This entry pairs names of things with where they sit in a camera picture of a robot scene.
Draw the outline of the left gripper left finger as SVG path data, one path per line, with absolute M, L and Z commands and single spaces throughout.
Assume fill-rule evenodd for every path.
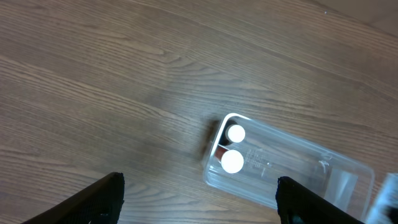
M 117 224 L 124 203 L 124 175 L 111 172 L 23 224 Z

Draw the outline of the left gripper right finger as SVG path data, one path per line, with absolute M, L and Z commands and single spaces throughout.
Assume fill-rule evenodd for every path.
M 363 224 L 287 176 L 278 178 L 275 199 L 281 224 Z

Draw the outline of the orange tube white cap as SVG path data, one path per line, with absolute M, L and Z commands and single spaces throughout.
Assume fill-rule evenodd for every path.
M 244 157 L 237 150 L 218 146 L 215 157 L 219 160 L 222 169 L 229 174 L 238 173 L 243 168 Z

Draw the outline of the white blue plaster box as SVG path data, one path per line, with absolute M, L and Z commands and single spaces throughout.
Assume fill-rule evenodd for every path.
M 397 224 L 397 173 L 387 174 L 365 223 Z

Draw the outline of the dark bottle white cap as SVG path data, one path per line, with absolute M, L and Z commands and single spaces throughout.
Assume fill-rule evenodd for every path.
M 232 143 L 240 143 L 246 137 L 246 131 L 238 124 L 231 124 L 226 127 L 220 137 L 219 144 L 228 146 Z

